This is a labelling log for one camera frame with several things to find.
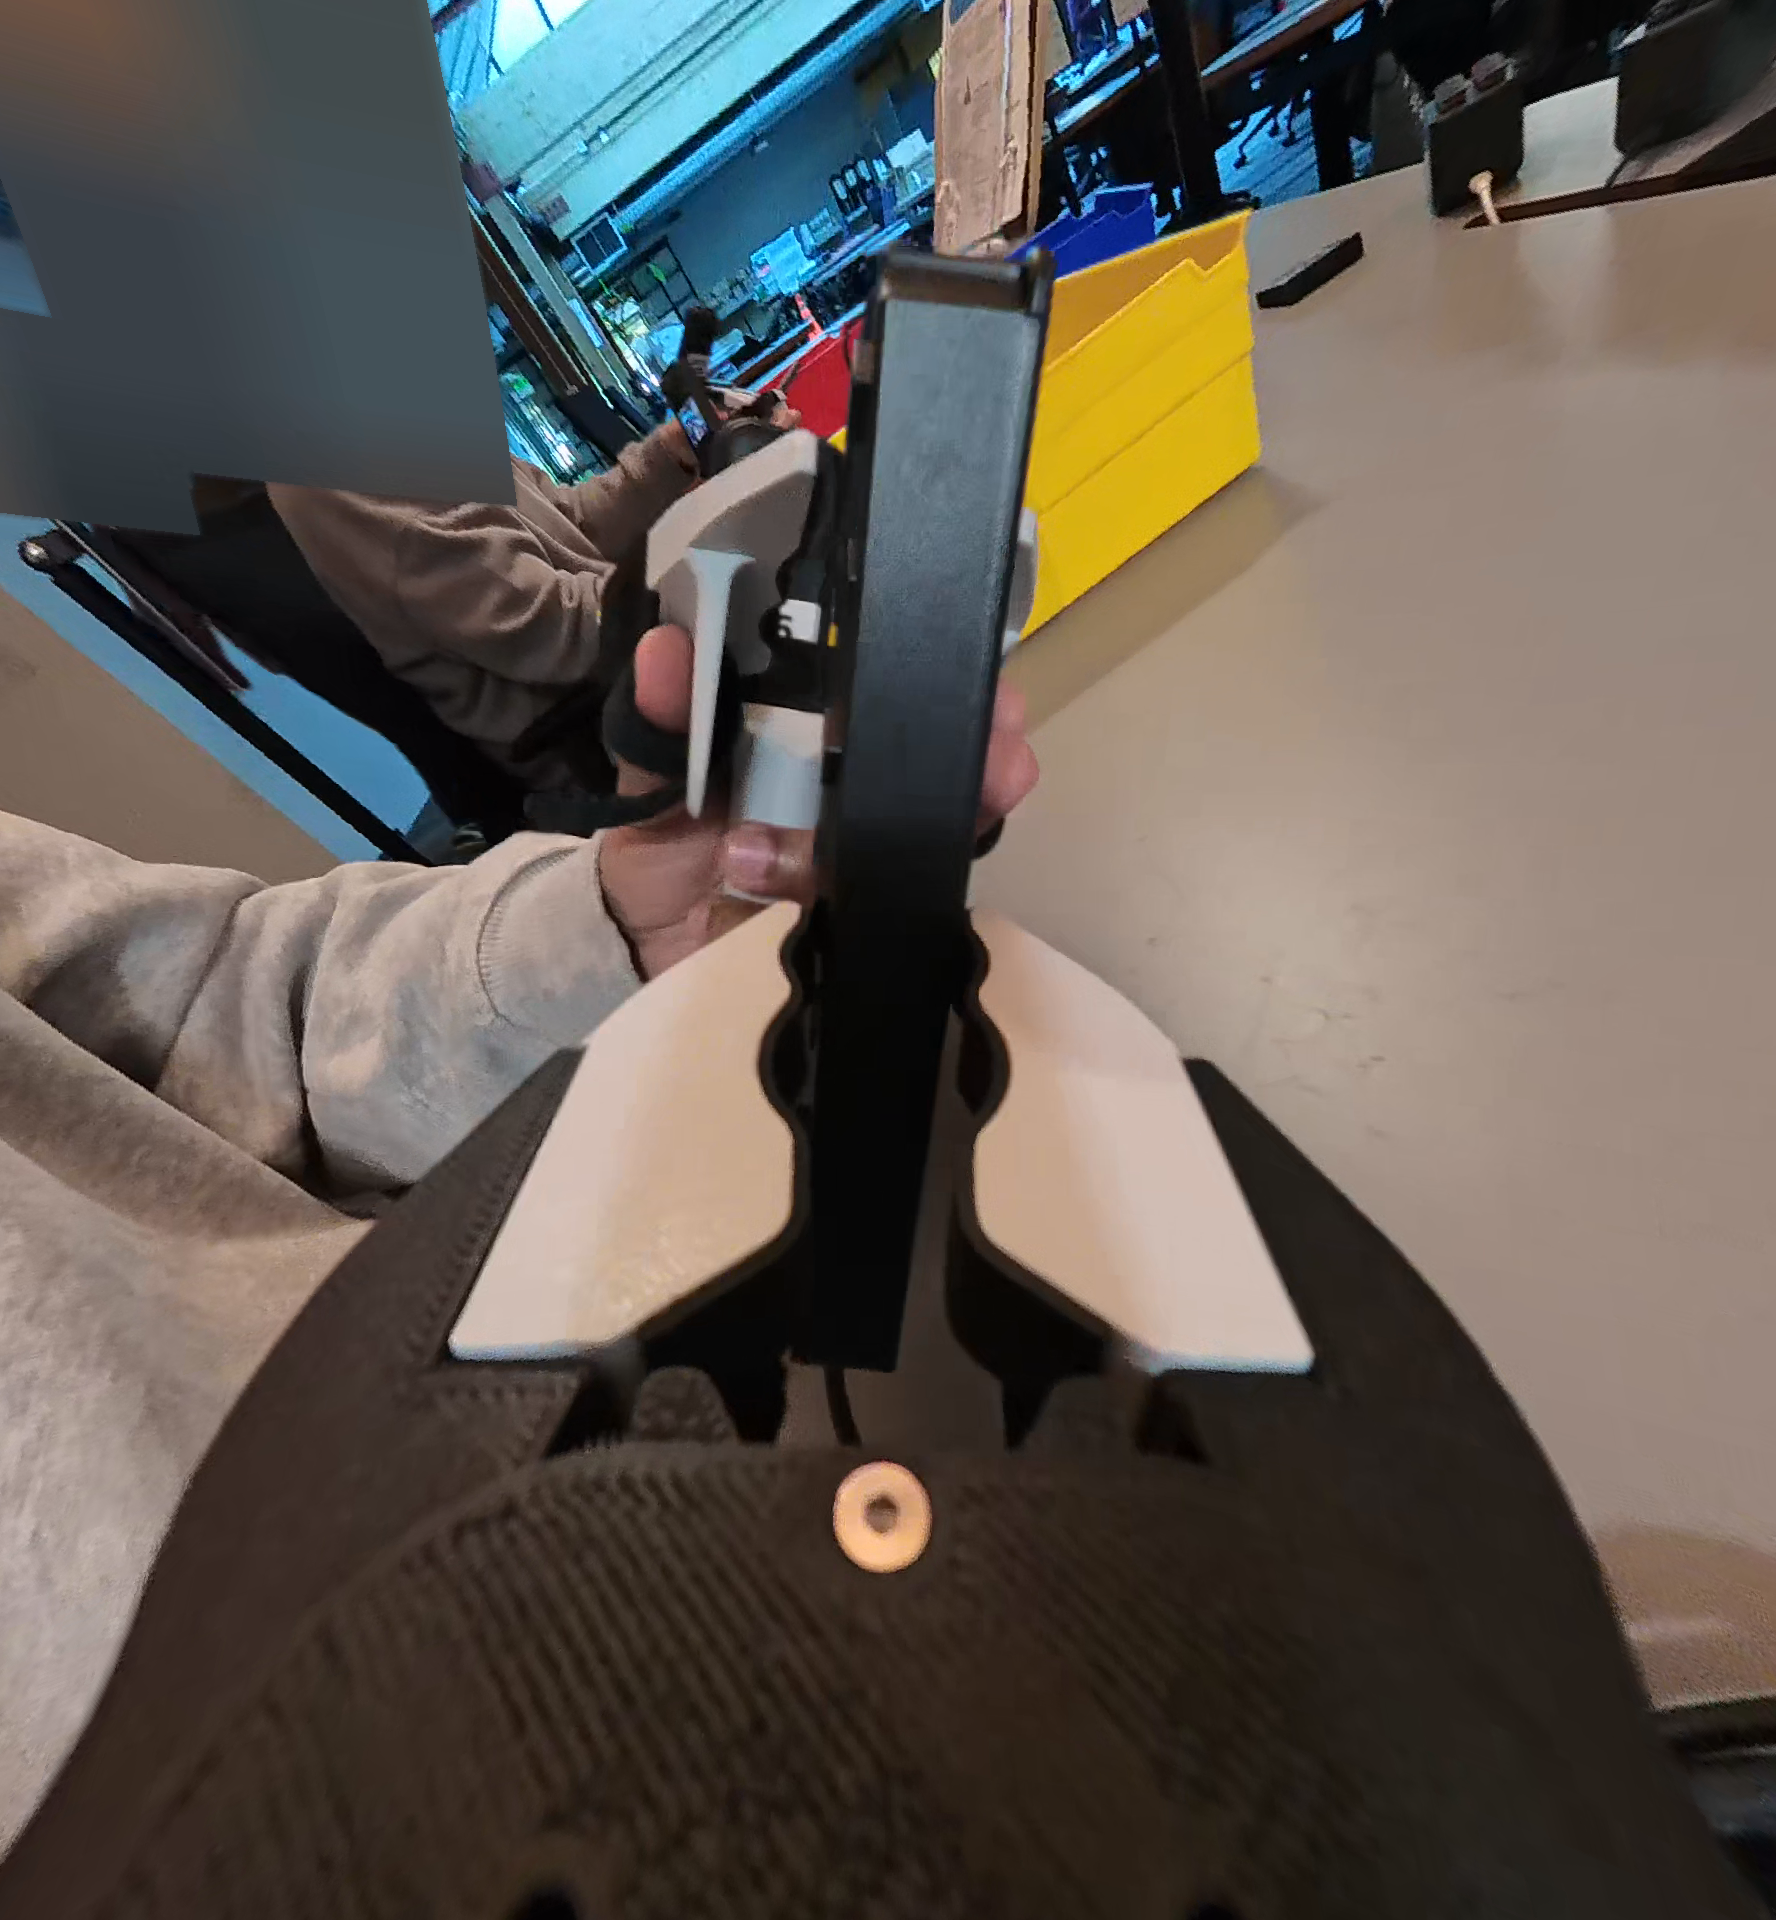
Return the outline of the red plastic bin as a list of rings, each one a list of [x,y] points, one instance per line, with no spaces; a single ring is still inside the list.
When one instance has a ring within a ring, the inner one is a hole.
[[[836,438],[847,428],[853,362],[862,330],[861,314],[840,328],[826,330],[779,385],[784,405],[822,441]]]

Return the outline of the person's leg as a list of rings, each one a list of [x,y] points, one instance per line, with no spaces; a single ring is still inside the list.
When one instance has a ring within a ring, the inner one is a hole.
[[[1776,1553],[1674,1528],[1595,1553],[1674,1759],[1731,1804],[1776,1793]]]

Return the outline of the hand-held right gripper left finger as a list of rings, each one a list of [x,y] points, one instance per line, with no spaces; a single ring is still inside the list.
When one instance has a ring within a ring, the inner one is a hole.
[[[588,1038],[447,1334],[458,1362],[611,1349],[765,1253],[795,1209],[795,1133],[763,1082],[800,909],[770,904]]]

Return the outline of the black USB hub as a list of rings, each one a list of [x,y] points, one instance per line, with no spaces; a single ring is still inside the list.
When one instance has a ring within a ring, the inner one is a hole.
[[[795,1351],[898,1364],[967,892],[1054,261],[896,251],[862,331],[830,782],[803,925],[806,1257]]]

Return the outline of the person's left hand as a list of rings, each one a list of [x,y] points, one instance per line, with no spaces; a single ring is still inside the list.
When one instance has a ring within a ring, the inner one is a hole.
[[[979,789],[976,852],[985,852],[1032,792],[1038,763],[1025,730],[1020,688],[1000,677]],[[608,829],[598,878],[611,922],[651,980],[700,951],[732,923],[774,901],[815,895],[812,836],[756,823],[732,827],[719,802],[694,815],[682,797]]]

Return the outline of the blue plastic bin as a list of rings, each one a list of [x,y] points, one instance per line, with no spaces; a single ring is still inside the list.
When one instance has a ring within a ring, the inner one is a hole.
[[[1040,251],[1054,262],[1055,279],[1119,261],[1152,245],[1157,237],[1152,185],[1104,186],[1084,214],[1063,214],[1038,234],[1011,250],[1011,262]]]

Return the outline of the person's left forearm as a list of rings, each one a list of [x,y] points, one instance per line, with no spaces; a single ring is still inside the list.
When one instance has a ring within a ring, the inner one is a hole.
[[[403,1187],[639,986],[593,839],[256,877],[0,813],[0,1049],[115,1075],[316,1194]]]

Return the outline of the person's grey sweatshirt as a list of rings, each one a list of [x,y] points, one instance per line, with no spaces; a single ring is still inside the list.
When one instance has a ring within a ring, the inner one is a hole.
[[[0,1856],[105,1686],[188,1476],[355,1236],[309,1176],[0,1032]]]

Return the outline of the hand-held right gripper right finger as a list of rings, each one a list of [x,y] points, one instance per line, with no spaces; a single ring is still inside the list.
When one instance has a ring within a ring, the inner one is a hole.
[[[989,1107],[971,1226],[1153,1373],[1306,1375],[1314,1349],[1176,1044],[1099,975],[974,913]]]

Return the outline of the black power adapter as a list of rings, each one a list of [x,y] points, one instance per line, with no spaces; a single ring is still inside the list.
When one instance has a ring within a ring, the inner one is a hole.
[[[1424,111],[1428,211],[1444,220],[1512,185],[1524,164],[1524,79],[1506,53],[1487,53],[1442,79]]]

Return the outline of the yellow plastic bin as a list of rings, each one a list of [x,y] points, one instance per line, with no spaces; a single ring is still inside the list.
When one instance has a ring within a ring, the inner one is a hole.
[[[1100,330],[1122,321],[1138,302],[1166,288],[1182,315],[1247,299],[1246,230],[1241,206],[1217,221],[1169,231],[1106,262],[1085,267],[1054,286],[1045,360],[1055,362]]]
[[[1035,520],[1031,637],[1244,476],[1259,454],[1251,352],[1211,374],[1163,350],[1050,362],[1023,502]]]

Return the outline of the brown cardboard sheet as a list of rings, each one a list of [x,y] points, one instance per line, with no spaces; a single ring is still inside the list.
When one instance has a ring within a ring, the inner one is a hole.
[[[941,5],[933,251],[1007,256],[1035,230],[1045,37],[1038,2]]]

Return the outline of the grey desk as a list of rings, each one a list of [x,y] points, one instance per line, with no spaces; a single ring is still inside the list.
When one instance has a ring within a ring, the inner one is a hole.
[[[1255,214],[1259,464],[1026,640],[976,902],[1222,1068],[1595,1528],[1776,1553],[1776,177]]]

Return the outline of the black flat block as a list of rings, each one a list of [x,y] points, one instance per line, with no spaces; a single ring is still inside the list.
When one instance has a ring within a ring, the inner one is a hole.
[[[1363,261],[1364,237],[1359,231],[1348,231],[1282,277],[1258,286],[1253,290],[1253,306],[1269,314],[1296,307],[1329,286],[1338,277],[1354,270]]]

